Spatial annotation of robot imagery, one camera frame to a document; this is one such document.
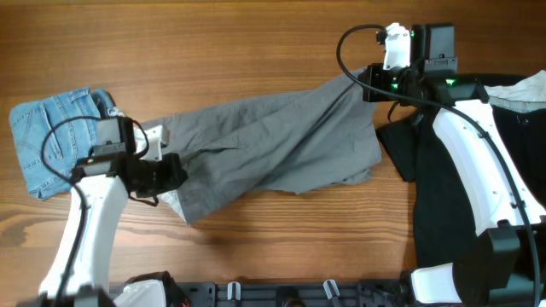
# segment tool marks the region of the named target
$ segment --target wood grain surface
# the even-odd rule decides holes
[[[0,304],[37,293],[69,206],[67,194],[39,201],[26,192],[8,125],[18,103],[102,87],[145,121],[308,90],[340,74],[334,52],[346,29],[394,21],[454,22],[461,72],[530,75],[546,67],[545,10],[545,1],[504,0],[0,7]],[[348,38],[343,54],[352,68],[383,56],[372,32]],[[378,106],[376,126],[389,107]],[[396,117],[410,112],[399,108]],[[397,277],[415,267],[414,202],[415,185],[383,154],[369,182],[248,193],[192,228],[168,206],[130,203],[111,281],[164,269],[177,281],[219,283]]]

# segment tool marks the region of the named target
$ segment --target black garment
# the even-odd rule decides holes
[[[433,130],[437,113],[421,110],[377,130],[401,177],[416,181],[414,238],[419,267],[453,262],[476,238],[467,193]],[[493,116],[518,172],[546,205],[546,110],[522,114],[493,107]]]
[[[546,109],[517,113],[493,107],[493,117],[521,178],[546,206]]]
[[[467,193],[433,130],[437,113],[428,109],[377,130],[402,178],[416,181],[413,222],[419,267],[453,262],[476,238]]]

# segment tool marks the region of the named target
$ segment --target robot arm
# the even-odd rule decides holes
[[[359,79],[404,96],[428,97],[466,114],[485,129],[506,161],[525,203],[524,211],[535,234],[534,241],[543,246],[546,211],[529,193],[504,147],[483,86],[475,79],[456,74],[453,26],[414,26],[411,41],[399,34],[404,30],[398,24],[386,28],[385,63],[370,65]],[[395,46],[394,52],[390,52],[392,46]],[[407,58],[416,67],[404,64]],[[387,63],[401,64],[394,67]],[[400,78],[400,72],[410,68],[418,70],[421,81]],[[388,98],[364,89],[364,100],[390,100]],[[402,100],[400,104],[409,103]],[[451,111],[440,109],[433,129],[461,177],[473,210],[478,239],[453,264],[417,269],[406,277],[413,304],[527,303],[533,289],[530,242],[497,156],[467,120]],[[542,258],[544,255],[539,250],[539,259]]]
[[[78,296],[95,295],[85,293],[90,289],[94,293],[108,293],[113,239],[129,194],[136,192],[137,197],[154,197],[178,188],[187,177],[177,154],[161,154],[161,148],[168,143],[168,133],[162,126],[145,131],[148,151],[140,158],[135,152],[138,149],[140,153],[147,140],[140,130],[132,129],[132,119],[104,119],[98,123],[97,130],[99,145],[93,148],[94,155],[79,161],[73,170],[73,178],[79,179],[76,184],[85,196],[87,214],[73,271],[63,289],[64,297],[69,298],[68,304]],[[39,288],[43,300],[51,300],[57,294],[77,233],[81,199],[74,188],[71,194],[71,208],[61,245]],[[160,281],[140,281],[126,290],[116,298],[117,306],[166,305]]]

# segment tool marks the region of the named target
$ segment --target gray cloth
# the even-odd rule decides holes
[[[486,86],[489,104],[518,113],[546,108],[546,71],[542,70],[512,86]]]
[[[249,190],[297,194],[369,179],[381,160],[375,104],[345,75],[315,90],[259,96],[143,124],[164,125],[189,179],[170,206],[194,223]]]

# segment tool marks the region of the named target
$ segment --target denim jeans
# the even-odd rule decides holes
[[[9,114],[26,189],[41,200],[70,189],[70,185],[42,165],[40,149],[51,127],[76,116],[107,117],[116,108],[105,90],[90,93],[89,88],[22,103]],[[75,120],[61,126],[47,141],[45,158],[61,174],[70,175],[78,159],[87,157],[96,145],[96,121]]]

